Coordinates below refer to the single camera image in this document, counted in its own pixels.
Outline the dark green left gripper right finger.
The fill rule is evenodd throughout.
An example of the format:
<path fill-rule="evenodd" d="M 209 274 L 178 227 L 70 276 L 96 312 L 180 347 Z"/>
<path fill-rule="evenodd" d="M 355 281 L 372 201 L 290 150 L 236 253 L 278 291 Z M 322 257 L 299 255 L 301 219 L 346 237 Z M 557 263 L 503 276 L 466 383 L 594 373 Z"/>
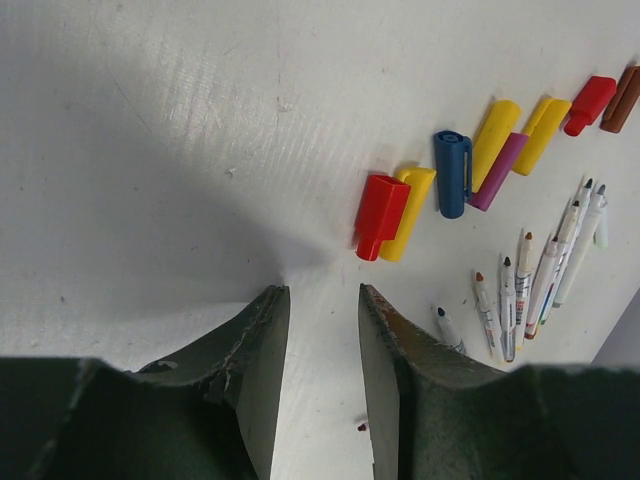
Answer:
<path fill-rule="evenodd" d="M 378 479 L 635 479 L 639 372 L 494 369 L 440 343 L 374 287 L 358 329 Z"/>

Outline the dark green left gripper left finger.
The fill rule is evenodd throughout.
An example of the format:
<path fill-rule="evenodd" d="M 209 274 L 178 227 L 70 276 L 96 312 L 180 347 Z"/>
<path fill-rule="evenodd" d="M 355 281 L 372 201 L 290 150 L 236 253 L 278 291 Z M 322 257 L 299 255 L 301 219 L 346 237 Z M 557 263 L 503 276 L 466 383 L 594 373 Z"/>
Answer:
<path fill-rule="evenodd" d="M 136 372 L 90 357 L 1 361 L 5 479 L 266 479 L 290 292 Z"/>

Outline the red whiteboard marker cap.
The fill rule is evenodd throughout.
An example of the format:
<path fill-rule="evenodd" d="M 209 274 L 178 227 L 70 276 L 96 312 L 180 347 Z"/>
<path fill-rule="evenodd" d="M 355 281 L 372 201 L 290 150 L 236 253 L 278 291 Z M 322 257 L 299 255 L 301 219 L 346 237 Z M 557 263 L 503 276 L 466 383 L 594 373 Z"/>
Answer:
<path fill-rule="evenodd" d="M 355 222 L 356 255 L 375 261 L 382 243 L 394 240 L 411 187 L 388 175 L 369 175 Z"/>

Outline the yellow marker cap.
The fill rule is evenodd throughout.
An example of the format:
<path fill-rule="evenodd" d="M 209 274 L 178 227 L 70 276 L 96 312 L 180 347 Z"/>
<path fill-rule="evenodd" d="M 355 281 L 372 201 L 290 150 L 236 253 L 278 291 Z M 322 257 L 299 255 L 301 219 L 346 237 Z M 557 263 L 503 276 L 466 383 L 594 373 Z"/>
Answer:
<path fill-rule="evenodd" d="M 498 100 L 489 108 L 473 142 L 473 193 L 480 190 L 520 115 L 521 108 L 512 100 Z"/>
<path fill-rule="evenodd" d="M 512 167 L 514 173 L 521 176 L 532 173 L 571 106 L 571 101 L 553 97 L 544 97 L 538 102 L 522 131 L 528 140 Z"/>
<path fill-rule="evenodd" d="M 388 262 L 401 260 L 435 177 L 436 170 L 432 168 L 406 167 L 396 171 L 395 178 L 409 185 L 410 192 L 395 238 L 381 246 L 379 256 L 382 259 Z"/>

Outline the grey cap whiteboard marker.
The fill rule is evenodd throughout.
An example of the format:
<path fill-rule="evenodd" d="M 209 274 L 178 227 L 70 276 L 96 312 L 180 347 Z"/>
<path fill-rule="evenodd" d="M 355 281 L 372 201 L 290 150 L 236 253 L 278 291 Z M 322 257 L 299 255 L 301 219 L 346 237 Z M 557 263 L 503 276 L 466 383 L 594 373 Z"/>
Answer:
<path fill-rule="evenodd" d="M 595 245 L 594 233 L 598 224 L 598 207 L 603 198 L 606 198 L 606 185 L 600 184 L 591 195 L 591 200 L 584 215 L 577 240 L 570 254 L 567 269 L 553 303 L 554 308 L 560 308 L 566 302 L 571 287 L 578 278 L 580 268 L 590 247 Z"/>

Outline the blue marker cap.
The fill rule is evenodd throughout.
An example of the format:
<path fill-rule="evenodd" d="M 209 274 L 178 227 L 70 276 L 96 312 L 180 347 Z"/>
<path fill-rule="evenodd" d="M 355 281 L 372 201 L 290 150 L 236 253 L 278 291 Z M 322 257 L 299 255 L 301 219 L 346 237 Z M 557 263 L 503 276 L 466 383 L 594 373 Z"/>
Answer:
<path fill-rule="evenodd" d="M 472 142 L 451 130 L 436 133 L 433 142 L 439 211 L 447 219 L 457 219 L 472 199 Z"/>

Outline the magenta marker cap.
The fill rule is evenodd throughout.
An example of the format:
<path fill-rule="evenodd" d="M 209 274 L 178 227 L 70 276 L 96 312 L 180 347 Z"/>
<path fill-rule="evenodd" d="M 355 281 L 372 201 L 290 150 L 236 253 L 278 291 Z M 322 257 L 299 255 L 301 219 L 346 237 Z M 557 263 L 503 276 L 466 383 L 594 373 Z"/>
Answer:
<path fill-rule="evenodd" d="M 529 136 L 525 134 L 509 135 L 479 191 L 473 194 L 473 207 L 481 211 L 489 209 L 528 140 Z"/>

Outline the blue cap marker pen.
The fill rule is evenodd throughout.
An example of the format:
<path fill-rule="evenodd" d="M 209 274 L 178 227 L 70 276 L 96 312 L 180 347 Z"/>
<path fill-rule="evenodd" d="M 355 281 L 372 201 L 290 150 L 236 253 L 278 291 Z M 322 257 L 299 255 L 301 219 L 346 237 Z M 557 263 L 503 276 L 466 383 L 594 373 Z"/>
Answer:
<path fill-rule="evenodd" d="M 458 353 L 466 355 L 467 349 L 463 338 L 442 307 L 436 308 L 436 319 L 444 341 Z"/>

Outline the yellow cap marker pen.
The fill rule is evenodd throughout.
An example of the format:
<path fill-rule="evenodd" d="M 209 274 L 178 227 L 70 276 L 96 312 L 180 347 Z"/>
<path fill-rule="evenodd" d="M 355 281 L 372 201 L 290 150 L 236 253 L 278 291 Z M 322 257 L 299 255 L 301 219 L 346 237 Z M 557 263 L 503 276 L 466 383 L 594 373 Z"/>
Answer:
<path fill-rule="evenodd" d="M 516 351 L 524 344 L 527 314 L 533 278 L 533 234 L 526 232 L 521 239 L 515 274 L 516 290 Z"/>

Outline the red cap marker group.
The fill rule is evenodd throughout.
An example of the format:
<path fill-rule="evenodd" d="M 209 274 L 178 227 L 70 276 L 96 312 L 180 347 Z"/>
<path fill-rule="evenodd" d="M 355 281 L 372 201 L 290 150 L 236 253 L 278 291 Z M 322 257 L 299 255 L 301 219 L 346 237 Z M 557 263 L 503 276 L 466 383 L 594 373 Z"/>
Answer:
<path fill-rule="evenodd" d="M 543 251 L 539 268 L 534 279 L 533 289 L 525 327 L 525 338 L 533 339 L 536 334 L 537 324 L 542 311 L 544 298 L 548 290 L 550 278 L 554 272 L 558 255 L 558 237 L 549 239 Z"/>

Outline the brown cap marker pen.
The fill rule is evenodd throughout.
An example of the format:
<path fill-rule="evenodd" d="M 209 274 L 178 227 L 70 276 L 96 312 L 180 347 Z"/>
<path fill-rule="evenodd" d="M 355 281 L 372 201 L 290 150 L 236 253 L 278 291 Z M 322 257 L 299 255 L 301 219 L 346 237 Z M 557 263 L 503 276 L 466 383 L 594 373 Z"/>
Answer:
<path fill-rule="evenodd" d="M 580 214 L 579 214 L 579 217 L 578 217 L 578 222 L 577 222 L 577 226 L 576 226 L 575 232 L 574 232 L 573 237 L 571 238 L 571 241 L 569 243 L 568 251 L 567 251 L 567 254 L 566 254 L 566 257 L 565 257 L 565 262 L 564 262 L 564 264 L 563 264 L 563 266 L 561 268 L 561 271 L 560 271 L 559 282 L 557 284 L 558 289 L 559 289 L 560 283 L 562 281 L 562 278 L 564 276 L 564 273 L 565 273 L 565 271 L 567 269 L 569 258 L 570 258 L 570 254 L 572 252 L 573 246 L 575 244 L 575 241 L 577 240 L 577 236 L 578 236 L 578 233 L 579 233 L 579 228 L 581 227 L 584 215 L 586 214 L 587 207 L 588 207 L 589 202 L 591 200 L 591 195 L 592 195 L 592 190 L 593 190 L 593 183 L 594 183 L 594 180 L 592 178 L 589 178 L 586 181 L 586 183 L 584 185 L 582 185 L 578 189 L 578 191 L 577 191 L 577 193 L 576 193 L 576 195 L 574 197 L 574 200 L 579 200 L 580 201 L 581 210 L 580 210 Z"/>

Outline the white lime-tipped marker body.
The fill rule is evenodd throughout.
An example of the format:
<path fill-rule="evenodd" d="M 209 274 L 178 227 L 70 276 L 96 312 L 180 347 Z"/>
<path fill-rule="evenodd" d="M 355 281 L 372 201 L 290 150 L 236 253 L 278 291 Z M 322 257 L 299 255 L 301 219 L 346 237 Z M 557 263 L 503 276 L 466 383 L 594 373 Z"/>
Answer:
<path fill-rule="evenodd" d="M 608 201 L 603 198 L 598 207 L 598 224 L 594 233 L 594 244 L 604 250 L 609 247 Z"/>

